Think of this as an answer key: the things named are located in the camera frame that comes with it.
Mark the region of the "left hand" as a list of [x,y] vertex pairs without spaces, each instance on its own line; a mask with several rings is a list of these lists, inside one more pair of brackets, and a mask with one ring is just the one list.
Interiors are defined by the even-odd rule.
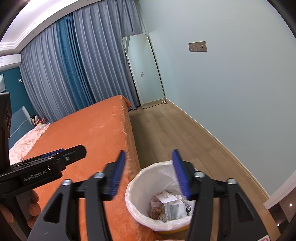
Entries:
[[1,198],[1,240],[27,240],[41,213],[39,196],[30,190]]

